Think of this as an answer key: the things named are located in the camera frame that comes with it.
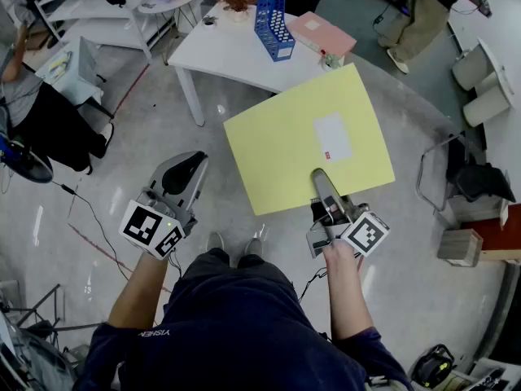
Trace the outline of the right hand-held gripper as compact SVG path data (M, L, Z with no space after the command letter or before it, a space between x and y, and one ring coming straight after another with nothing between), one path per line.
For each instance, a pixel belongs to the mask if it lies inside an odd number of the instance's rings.
M387 237L390 227L367 203L355 205L348 195L340 198L323 169L315 169L311 178L319 198L311 203L313 224L306 234L312 258L321 255L336 239L368 257Z

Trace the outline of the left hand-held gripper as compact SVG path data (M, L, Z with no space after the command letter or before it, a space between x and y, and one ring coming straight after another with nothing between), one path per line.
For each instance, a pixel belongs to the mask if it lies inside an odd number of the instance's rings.
M208 155L185 152L161 163L137 199L131 200L119 233L132 245L163 261L197 223L193 204L199 198Z

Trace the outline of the yellow folder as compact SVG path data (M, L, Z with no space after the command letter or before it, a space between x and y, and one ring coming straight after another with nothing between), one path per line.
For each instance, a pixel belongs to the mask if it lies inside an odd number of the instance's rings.
M305 206L323 169L341 195L394 182L387 146L361 76L348 64L224 123L255 215Z

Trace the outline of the person's left forearm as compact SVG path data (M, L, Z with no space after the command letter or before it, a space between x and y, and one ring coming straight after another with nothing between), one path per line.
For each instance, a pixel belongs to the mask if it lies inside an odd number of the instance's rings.
M166 260L143 253L116 299L107 323L116 328L151 329L168 265Z

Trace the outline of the person's right forearm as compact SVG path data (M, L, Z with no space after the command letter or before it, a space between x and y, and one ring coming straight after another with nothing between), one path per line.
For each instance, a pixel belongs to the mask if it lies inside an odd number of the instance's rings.
M323 249L331 309L333 340L345 340L373 327L374 322L363 297L353 248L335 239Z

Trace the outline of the pink folder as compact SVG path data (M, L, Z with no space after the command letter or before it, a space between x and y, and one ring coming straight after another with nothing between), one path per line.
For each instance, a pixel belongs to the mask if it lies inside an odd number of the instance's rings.
M287 24L293 38L321 55L335 55L342 59L356 45L357 40L342 29L308 11Z

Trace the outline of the person's dark trousers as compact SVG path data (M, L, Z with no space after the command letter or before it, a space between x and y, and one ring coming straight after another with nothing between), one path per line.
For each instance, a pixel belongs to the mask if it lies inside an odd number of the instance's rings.
M260 280L280 287L292 299L297 300L292 282L274 264L256 254L248 254L242 256L234 268L230 265L230 256L222 248L212 248L209 252L197 256L185 274L175 283L174 289L195 288L201 286L204 281L218 278L226 281L234 278Z

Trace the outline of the small green potted plant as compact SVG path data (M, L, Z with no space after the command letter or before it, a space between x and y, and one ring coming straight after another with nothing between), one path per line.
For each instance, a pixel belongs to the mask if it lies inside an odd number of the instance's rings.
M344 57L321 50L320 64L325 71L335 70L344 66Z

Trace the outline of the red board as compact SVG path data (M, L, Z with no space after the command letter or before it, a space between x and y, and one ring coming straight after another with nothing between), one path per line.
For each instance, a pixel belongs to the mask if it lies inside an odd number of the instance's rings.
M508 207L504 225L499 218L464 222L462 229L472 229L482 239L481 261L514 261L521 266L521 204Z

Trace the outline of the person's navy shirt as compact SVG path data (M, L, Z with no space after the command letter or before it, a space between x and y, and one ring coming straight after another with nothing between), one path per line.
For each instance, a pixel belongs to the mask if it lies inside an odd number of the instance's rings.
M74 391L365 391L380 376L411 388L376 329L330 342L291 288L219 275L179 283L157 327L98 327Z

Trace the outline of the round white side table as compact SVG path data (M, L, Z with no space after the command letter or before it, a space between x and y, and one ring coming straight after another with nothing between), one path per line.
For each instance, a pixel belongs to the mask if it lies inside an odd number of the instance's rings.
M151 48L167 33L176 29L179 33L189 33L201 20L200 3L203 0L144 0L137 6L138 13L145 17L140 27L147 44L146 57L151 59ZM142 3L155 4L151 9L141 7Z

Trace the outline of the white shelf unit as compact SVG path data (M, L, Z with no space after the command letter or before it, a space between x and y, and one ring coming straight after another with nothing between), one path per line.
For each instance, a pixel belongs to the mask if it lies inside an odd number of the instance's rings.
M140 32L145 17L137 10L143 1L126 0L123 7L106 0L35 0L34 5L61 43L84 37L98 45L136 49L146 56L147 44Z

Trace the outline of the white cylindrical stool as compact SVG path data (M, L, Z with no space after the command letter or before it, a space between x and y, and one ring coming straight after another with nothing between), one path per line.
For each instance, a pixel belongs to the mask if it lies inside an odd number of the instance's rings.
M452 68L453 77L465 91L475 88L494 72L493 65L482 46L476 46Z
M463 107L467 124L476 127L508 110L510 103L500 86L494 86Z

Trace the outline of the black metal stand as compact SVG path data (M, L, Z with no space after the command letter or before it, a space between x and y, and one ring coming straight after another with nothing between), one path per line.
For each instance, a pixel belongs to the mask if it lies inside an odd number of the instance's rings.
M0 282L0 391L72 391L77 375L59 350L59 288L28 307L19 282Z

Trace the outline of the chrome frame chair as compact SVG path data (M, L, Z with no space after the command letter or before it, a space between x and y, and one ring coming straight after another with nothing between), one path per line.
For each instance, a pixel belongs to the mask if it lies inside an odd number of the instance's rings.
M433 202L427 196L425 196L421 191L422 176L423 176L423 170L424 170L424 161L429 153L431 153L434 150L441 148L445 145L448 145L453 140L459 140L460 142L463 143L464 155L467 158L469 156L469 152L468 152L469 148L468 148L468 142L466 141L466 131L465 130L463 130L459 134L451 134L448 138L444 139L443 141L429 147L420 157L415 190L416 190L416 193L419 196L419 198L424 200L425 202L427 202L437 213L442 213L446 209L447 202L448 202L450 182L448 179L445 179L444 196L443 196L442 205L437 205L435 202Z

